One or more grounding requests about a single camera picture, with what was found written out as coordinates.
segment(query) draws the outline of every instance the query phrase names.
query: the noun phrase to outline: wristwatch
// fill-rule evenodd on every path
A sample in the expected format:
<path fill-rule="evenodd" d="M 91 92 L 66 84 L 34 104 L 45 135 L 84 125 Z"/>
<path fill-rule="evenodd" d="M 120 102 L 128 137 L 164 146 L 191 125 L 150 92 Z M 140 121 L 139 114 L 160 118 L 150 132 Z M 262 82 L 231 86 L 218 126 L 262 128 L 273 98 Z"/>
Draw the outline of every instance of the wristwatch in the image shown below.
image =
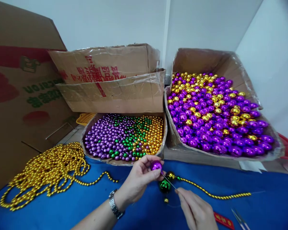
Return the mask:
<path fill-rule="evenodd" d="M 114 193 L 117 191 L 117 189 L 115 189 L 114 191 L 112 191 L 109 195 L 109 200 L 110 200 L 110 207 L 112 209 L 112 212 L 114 213 L 114 215 L 116 216 L 117 219 L 120 219 L 124 214 L 125 214 L 125 211 L 123 212 L 120 212 L 118 209 L 117 209 L 117 206 L 114 202 Z"/>

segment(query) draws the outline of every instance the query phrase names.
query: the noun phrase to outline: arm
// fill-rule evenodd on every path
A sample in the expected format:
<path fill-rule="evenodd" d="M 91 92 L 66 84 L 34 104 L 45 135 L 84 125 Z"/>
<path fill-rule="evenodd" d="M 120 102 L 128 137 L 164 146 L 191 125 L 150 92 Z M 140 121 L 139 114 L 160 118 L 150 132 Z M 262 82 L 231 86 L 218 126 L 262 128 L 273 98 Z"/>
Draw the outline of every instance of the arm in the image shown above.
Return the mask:
<path fill-rule="evenodd" d="M 130 204 L 137 202 L 142 197 L 147 184 L 154 180 L 162 180 L 160 170 L 150 170 L 150 165 L 155 160 L 164 164 L 160 157 L 154 155 L 145 155 L 134 163 L 126 181 L 114 194 L 114 201 L 119 211 L 123 212 Z M 108 230 L 112 229 L 116 222 L 117 218 L 107 199 L 72 230 Z"/>

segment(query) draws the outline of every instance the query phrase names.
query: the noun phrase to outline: right hand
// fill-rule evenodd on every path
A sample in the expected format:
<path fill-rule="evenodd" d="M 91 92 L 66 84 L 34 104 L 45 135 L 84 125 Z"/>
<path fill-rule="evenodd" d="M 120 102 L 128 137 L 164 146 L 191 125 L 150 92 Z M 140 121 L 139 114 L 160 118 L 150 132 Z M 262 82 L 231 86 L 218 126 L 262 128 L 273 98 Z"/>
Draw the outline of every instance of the right hand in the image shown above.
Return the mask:
<path fill-rule="evenodd" d="M 181 208 L 191 230 L 218 230 L 210 204 L 192 191 L 183 188 L 175 190 L 178 194 Z"/>

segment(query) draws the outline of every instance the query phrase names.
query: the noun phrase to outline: purple and gold beads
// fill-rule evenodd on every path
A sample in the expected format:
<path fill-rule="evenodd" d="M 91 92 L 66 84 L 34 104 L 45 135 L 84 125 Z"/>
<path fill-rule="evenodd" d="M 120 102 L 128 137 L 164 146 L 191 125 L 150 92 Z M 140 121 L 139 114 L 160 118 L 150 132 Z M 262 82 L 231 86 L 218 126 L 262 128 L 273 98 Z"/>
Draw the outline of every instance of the purple and gold beads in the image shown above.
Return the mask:
<path fill-rule="evenodd" d="M 163 119 L 106 114 L 84 136 L 85 149 L 100 159 L 136 161 L 155 155 L 163 140 Z"/>
<path fill-rule="evenodd" d="M 255 157 L 272 150 L 269 125 L 259 120 L 258 104 L 213 73 L 176 73 L 168 109 L 184 144 L 218 155 Z"/>

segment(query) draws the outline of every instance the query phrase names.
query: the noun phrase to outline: blue table cover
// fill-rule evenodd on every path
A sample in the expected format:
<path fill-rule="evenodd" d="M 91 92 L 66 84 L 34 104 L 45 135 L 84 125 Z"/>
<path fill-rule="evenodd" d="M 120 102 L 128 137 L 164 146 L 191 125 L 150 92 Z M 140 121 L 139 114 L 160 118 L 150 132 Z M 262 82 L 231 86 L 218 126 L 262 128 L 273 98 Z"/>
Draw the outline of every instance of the blue table cover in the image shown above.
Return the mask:
<path fill-rule="evenodd" d="M 119 188 L 131 167 L 111 166 L 87 158 L 89 172 L 80 179 L 96 180 L 103 171 L 120 180 L 118 184 L 105 176 L 96 185 L 86 187 L 74 183 L 66 192 L 47 197 L 46 193 L 35 198 L 24 208 L 11 212 L 0 206 L 0 229 L 71 229 L 87 214 L 104 202 L 109 193 Z M 236 208 L 251 230 L 288 229 L 288 175 L 281 173 L 244 172 L 224 167 L 192 165 L 177 161 L 165 161 L 165 171 L 189 179 L 215 195 L 232 195 L 251 192 L 250 197 L 217 200 L 183 181 L 175 181 L 176 187 L 192 190 L 211 204 L 213 210 L 233 221 L 235 229 L 241 229 L 231 209 Z M 0 198 L 6 188 L 0 191 Z M 169 204 L 157 182 L 151 183 L 143 197 L 126 210 L 114 229 L 188 229 L 178 196 L 174 190 L 167 195 Z M 219 229 L 228 229 L 219 225 Z"/>

